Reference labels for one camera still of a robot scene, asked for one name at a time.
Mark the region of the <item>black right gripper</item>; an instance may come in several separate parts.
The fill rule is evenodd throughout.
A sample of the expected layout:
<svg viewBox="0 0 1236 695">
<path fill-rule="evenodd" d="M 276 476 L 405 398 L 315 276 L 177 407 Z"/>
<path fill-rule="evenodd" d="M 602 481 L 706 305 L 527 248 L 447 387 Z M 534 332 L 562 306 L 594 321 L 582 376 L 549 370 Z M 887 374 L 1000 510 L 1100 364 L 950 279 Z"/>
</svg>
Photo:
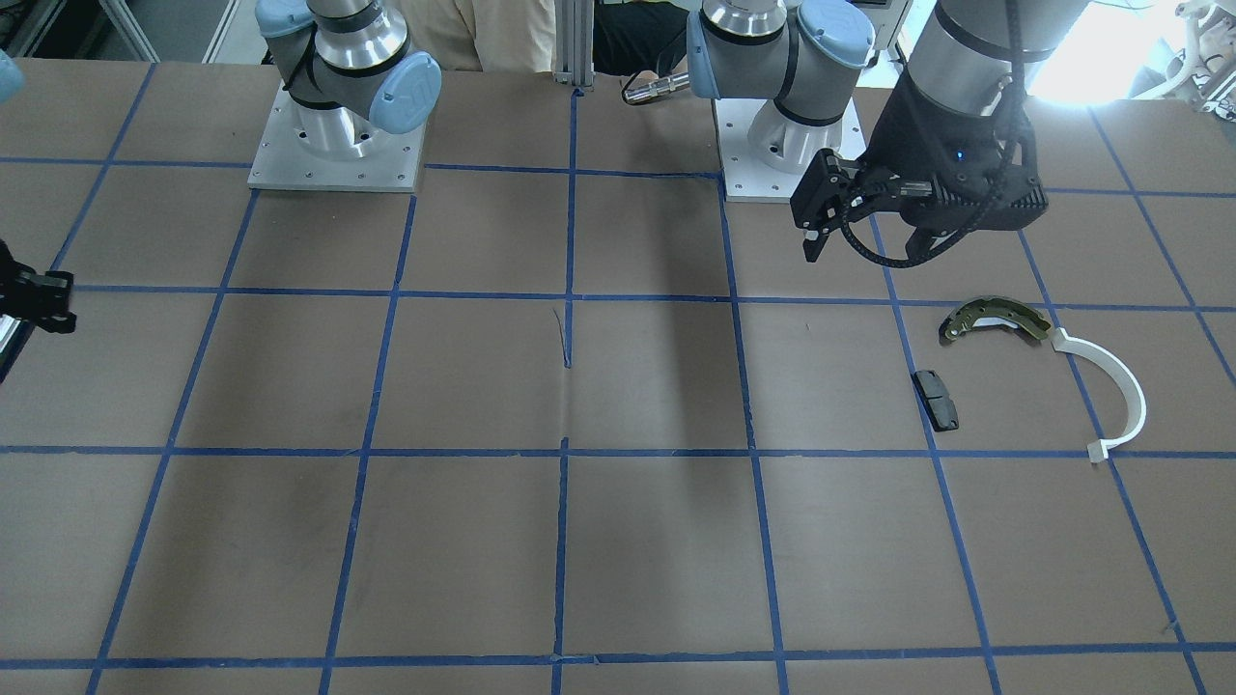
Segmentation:
<svg viewBox="0 0 1236 695">
<path fill-rule="evenodd" d="M 74 283 L 74 273 L 40 275 L 30 265 L 19 263 L 6 242 L 1 242 L 1 381 L 35 330 L 25 322 L 52 334 L 75 331 L 78 317 L 70 310 Z"/>
</svg>

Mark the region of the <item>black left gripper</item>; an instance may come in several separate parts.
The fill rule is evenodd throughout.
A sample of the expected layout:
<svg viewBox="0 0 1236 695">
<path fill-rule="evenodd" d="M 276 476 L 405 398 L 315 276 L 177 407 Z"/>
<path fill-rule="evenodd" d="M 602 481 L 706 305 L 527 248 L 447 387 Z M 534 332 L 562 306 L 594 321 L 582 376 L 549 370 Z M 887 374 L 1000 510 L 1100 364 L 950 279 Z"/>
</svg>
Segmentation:
<svg viewBox="0 0 1236 695">
<path fill-rule="evenodd" d="M 975 230 L 1016 232 L 1031 225 L 1048 209 L 1035 140 L 1018 82 L 1002 88 L 993 114 L 974 116 L 936 104 L 901 75 L 859 158 L 861 204 L 849 219 L 897 211 L 913 234 L 904 258 L 880 255 L 857 235 L 849 245 L 870 263 L 920 265 Z M 817 263 L 840 228 L 849 188 L 845 160 L 834 148 L 817 151 L 790 197 L 808 263 Z"/>
</svg>

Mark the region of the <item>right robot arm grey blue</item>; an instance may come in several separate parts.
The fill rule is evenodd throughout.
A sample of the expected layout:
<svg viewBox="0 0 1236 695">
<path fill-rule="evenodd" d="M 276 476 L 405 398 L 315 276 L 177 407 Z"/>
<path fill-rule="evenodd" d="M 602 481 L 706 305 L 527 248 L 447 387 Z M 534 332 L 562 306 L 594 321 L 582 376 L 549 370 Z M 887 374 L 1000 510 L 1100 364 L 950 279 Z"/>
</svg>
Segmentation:
<svg viewBox="0 0 1236 695">
<path fill-rule="evenodd" d="M 2 309 L 91 291 L 209 296 L 234 236 L 277 203 L 293 223 L 397 241 L 442 92 L 382 1 L 260 1 L 273 66 L 2 57 Z"/>
</svg>

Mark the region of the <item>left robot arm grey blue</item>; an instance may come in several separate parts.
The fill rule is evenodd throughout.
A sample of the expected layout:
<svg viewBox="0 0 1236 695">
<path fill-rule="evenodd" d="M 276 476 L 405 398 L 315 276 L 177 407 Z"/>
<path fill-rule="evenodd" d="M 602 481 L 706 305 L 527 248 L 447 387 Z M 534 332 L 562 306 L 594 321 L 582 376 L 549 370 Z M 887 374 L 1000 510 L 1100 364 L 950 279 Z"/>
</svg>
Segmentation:
<svg viewBox="0 0 1236 695">
<path fill-rule="evenodd" d="M 705 1 L 686 19 L 695 96 L 759 98 L 754 131 L 815 263 L 839 232 L 870 263 L 913 268 L 970 232 L 1016 232 L 1048 209 L 1025 84 L 1082 1 L 937 1 L 868 145 L 812 142 L 840 124 L 875 30 L 848 1 Z"/>
</svg>

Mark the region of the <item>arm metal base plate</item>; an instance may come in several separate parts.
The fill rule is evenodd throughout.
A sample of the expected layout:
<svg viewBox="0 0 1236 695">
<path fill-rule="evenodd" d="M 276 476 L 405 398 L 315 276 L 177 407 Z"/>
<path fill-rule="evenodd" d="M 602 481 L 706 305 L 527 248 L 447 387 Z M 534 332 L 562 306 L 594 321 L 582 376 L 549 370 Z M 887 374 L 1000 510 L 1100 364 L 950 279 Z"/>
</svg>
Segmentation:
<svg viewBox="0 0 1236 695">
<path fill-rule="evenodd" d="M 309 109 L 278 89 L 247 183 L 260 190 L 413 194 L 425 131 L 421 125 L 388 134 L 349 109 Z"/>
<path fill-rule="evenodd" d="M 794 122 L 769 98 L 721 98 L 714 116 L 728 202 L 786 204 L 821 148 L 854 161 L 866 147 L 854 101 L 826 126 Z"/>
</svg>

